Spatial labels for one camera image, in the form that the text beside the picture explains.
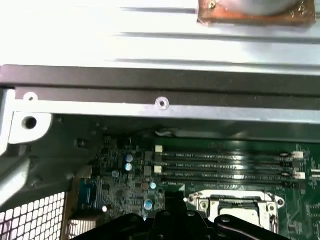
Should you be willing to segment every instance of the metal mesh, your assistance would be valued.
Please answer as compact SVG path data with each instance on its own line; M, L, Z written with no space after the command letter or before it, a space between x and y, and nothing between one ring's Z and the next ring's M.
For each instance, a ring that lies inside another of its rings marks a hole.
M65 193L0 213L0 240L59 240Z

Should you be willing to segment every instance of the copper heatsink base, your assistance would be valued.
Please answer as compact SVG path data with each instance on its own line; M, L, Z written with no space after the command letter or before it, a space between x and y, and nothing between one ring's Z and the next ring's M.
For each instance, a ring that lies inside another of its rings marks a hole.
M315 0L302 0L294 8L273 16L245 15L226 10L215 0L199 0L198 21L203 24L309 26L316 22Z

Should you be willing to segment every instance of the metal bracket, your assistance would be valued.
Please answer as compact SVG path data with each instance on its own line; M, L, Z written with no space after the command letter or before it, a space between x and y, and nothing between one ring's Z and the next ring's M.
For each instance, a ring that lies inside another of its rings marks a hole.
M15 98L15 90L3 90L0 108L0 156L6 152L8 147Z
M53 116L49 113L15 112L9 144L21 144L42 138L50 129Z
M29 173L30 159L25 159L6 177L0 180L0 206L19 192L26 184Z

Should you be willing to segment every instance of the screw hole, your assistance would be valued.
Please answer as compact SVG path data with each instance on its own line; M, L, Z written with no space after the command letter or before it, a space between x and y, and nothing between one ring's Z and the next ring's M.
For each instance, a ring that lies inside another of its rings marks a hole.
M37 119L35 119L33 116L27 116L22 121L22 126L28 130L34 129L36 125L37 125Z
M284 201L282 201L282 200L280 199L280 200L278 200L278 204L279 204L280 206L282 206L282 205L284 204Z

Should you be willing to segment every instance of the green circuit board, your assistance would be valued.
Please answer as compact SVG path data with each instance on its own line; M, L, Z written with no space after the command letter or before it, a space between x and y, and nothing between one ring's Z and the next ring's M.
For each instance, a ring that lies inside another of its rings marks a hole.
M168 191L186 199L203 190L271 193L285 201L278 233L317 240L319 181L319 144L105 136L91 179L81 182L78 209L104 208L109 221L164 209Z

